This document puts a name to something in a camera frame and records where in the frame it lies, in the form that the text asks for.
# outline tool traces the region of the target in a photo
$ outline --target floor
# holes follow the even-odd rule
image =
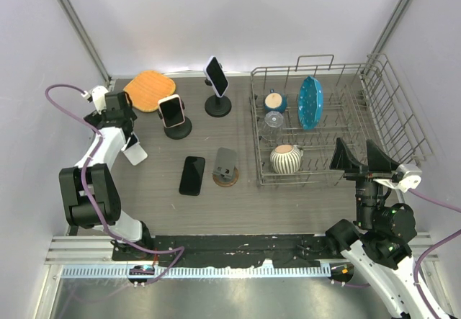
[[[183,99],[186,116],[193,124],[191,134],[183,140],[166,137],[156,113],[136,111],[135,132],[148,158],[131,166],[124,156],[119,156],[112,168],[124,211],[145,222],[157,235],[322,233],[342,218],[353,220],[353,183],[333,189],[256,185],[250,78],[230,77],[229,81],[232,111],[214,118],[204,109],[212,90],[204,85],[203,78],[175,79],[176,93]],[[128,82],[117,80],[115,91],[122,90]],[[240,178],[229,188],[219,187],[212,180],[219,147],[238,153]],[[187,156],[206,160],[198,197],[178,192]]]
[[[120,282],[126,281],[64,280],[51,318],[389,319],[372,289],[342,288],[327,279],[168,279],[105,298]],[[86,302],[69,299],[72,291]]]

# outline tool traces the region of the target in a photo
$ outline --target blue teapot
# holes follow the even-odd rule
[[[283,113],[287,109],[287,97],[271,89],[270,94],[264,98],[264,108],[268,112]]]

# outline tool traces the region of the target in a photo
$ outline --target black phone stand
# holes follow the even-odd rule
[[[184,123],[177,125],[175,127],[166,128],[164,127],[164,132],[168,138],[179,140],[187,137],[192,131],[192,122],[188,117],[185,117],[186,121]]]
[[[205,84],[212,86],[211,81],[205,79]],[[224,117],[232,110],[231,100],[227,96],[219,98],[215,94],[205,102],[205,111],[213,117]]]

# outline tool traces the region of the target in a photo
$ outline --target clear glass cup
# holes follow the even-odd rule
[[[282,136],[283,115],[279,112],[268,112],[261,123],[260,136],[270,143]]]

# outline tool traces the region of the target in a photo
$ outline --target wooden coaster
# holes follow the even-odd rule
[[[233,177],[233,180],[232,180],[231,182],[221,182],[220,176],[216,176],[216,175],[213,175],[213,181],[214,181],[218,186],[221,186],[221,187],[230,187],[230,186],[233,186],[234,184],[236,184],[236,182],[237,182],[237,180],[238,180],[238,169],[234,167],[233,173],[235,174],[235,176]]]
[[[171,96],[176,84],[169,77],[155,71],[138,74],[123,91],[130,95],[134,108],[141,112],[155,112],[159,99]]]

